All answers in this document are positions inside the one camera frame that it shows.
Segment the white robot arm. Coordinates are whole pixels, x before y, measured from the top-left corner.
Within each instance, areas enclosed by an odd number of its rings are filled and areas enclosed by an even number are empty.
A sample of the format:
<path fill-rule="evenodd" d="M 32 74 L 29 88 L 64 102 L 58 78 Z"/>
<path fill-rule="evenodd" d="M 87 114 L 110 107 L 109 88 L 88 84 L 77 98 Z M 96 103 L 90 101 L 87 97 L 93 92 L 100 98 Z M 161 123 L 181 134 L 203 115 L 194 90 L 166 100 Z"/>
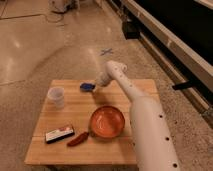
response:
<path fill-rule="evenodd" d="M 115 80 L 129 99 L 130 125 L 139 171 L 181 171 L 162 105 L 148 92 L 139 89 L 126 76 L 126 71 L 124 63 L 108 61 L 95 84 L 106 87 Z"/>

